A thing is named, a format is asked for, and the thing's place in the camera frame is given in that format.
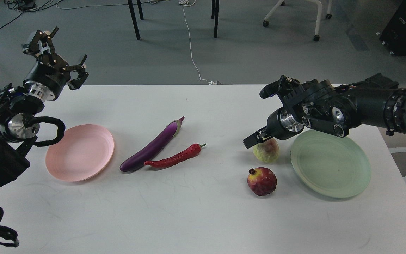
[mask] white table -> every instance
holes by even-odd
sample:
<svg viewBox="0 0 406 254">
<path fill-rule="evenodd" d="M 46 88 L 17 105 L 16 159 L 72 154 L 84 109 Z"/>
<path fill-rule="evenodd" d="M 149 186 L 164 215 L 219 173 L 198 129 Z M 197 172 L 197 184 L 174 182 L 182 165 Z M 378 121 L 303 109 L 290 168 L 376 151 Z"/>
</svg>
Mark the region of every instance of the white table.
<svg viewBox="0 0 406 254">
<path fill-rule="evenodd" d="M 0 253 L 406 253 L 406 185 L 376 127 L 349 137 L 368 155 L 369 186 L 336 200 L 318 195 L 293 172 L 290 146 L 262 164 L 242 140 L 265 126 L 281 106 L 259 98 L 262 85 L 140 85 L 67 88 L 46 102 L 41 115 L 68 128 L 93 123 L 115 139 L 114 156 L 99 175 L 80 183 L 52 177 L 47 148 L 33 148 L 31 167 L 0 189 L 2 225 L 18 232 L 20 246 Z M 185 116 L 182 129 L 156 157 L 193 143 L 200 155 L 160 171 L 123 174 L 119 165 L 163 128 Z M 55 127 L 42 126 L 39 140 Z M 258 198 L 247 186 L 248 169 L 268 166 L 277 190 Z"/>
</svg>

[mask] pink plate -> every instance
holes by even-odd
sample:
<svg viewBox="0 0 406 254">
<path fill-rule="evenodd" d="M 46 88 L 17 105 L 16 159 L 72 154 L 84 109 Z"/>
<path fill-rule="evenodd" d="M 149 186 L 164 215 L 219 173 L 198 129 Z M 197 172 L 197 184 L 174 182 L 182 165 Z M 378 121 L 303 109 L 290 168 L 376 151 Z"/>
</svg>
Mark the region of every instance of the pink plate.
<svg viewBox="0 0 406 254">
<path fill-rule="evenodd" d="M 45 163 L 53 177 L 67 182 L 88 179 L 107 165 L 114 153 L 114 138 L 104 127 L 83 124 L 65 131 L 48 148 Z"/>
</svg>

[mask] guava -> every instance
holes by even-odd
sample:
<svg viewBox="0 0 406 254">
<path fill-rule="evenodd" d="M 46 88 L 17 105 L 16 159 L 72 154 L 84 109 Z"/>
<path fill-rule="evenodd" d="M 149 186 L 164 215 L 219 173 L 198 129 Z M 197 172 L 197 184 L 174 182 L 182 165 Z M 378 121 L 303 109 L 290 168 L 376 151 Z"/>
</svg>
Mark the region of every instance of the guava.
<svg viewBox="0 0 406 254">
<path fill-rule="evenodd" d="M 264 143 L 253 146 L 253 154 L 264 163 L 272 163 L 280 156 L 280 147 L 278 146 L 277 140 L 271 138 Z"/>
</svg>

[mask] chair leg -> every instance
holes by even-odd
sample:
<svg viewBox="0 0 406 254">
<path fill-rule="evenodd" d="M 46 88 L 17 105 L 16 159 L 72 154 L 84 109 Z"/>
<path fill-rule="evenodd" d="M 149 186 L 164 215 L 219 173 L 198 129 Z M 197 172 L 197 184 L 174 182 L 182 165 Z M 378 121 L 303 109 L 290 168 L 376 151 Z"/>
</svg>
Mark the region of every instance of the chair leg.
<svg viewBox="0 0 406 254">
<path fill-rule="evenodd" d="M 137 40 L 140 40 L 139 27 L 137 26 L 136 14 L 134 13 L 133 0 L 128 0 L 129 12 L 133 20 L 134 32 L 136 33 Z"/>
<path fill-rule="evenodd" d="M 285 0 L 279 0 L 278 3 L 272 8 L 272 10 L 267 13 L 267 15 L 264 17 L 264 21 L 268 21 L 270 16 L 275 12 L 275 10 L 284 2 Z"/>
<path fill-rule="evenodd" d="M 214 10 L 214 38 L 217 38 L 217 29 L 219 27 L 219 0 L 216 1 Z"/>
<path fill-rule="evenodd" d="M 332 3 L 333 3 L 333 0 L 328 0 L 327 15 L 325 16 L 326 19 L 332 18 Z"/>
<path fill-rule="evenodd" d="M 137 8 L 139 9 L 140 20 L 143 20 L 142 5 L 140 3 L 140 0 L 137 0 Z"/>
<path fill-rule="evenodd" d="M 322 16 L 322 3 L 319 0 L 306 0 L 309 2 L 313 2 L 317 5 L 317 19 L 316 19 L 316 30 L 314 30 L 314 40 L 319 40 L 319 26 L 320 26 L 320 18 Z"/>
<path fill-rule="evenodd" d="M 212 9 L 211 9 L 211 19 L 214 19 L 214 12 L 215 12 L 215 8 L 216 8 L 216 0 L 213 0 L 213 4 L 212 4 Z"/>
</svg>

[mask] eggplant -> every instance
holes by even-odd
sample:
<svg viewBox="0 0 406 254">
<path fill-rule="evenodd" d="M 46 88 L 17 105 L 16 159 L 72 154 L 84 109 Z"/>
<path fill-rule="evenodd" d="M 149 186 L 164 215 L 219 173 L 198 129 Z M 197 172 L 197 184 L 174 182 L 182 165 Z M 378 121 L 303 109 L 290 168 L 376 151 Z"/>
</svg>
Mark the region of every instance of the eggplant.
<svg viewBox="0 0 406 254">
<path fill-rule="evenodd" d="M 151 161 L 169 142 L 175 137 L 184 117 L 174 120 L 167 127 L 153 139 L 142 150 L 138 151 L 135 155 L 127 158 L 121 165 L 120 170 L 123 172 L 134 172 L 144 166 L 145 161 Z"/>
</svg>

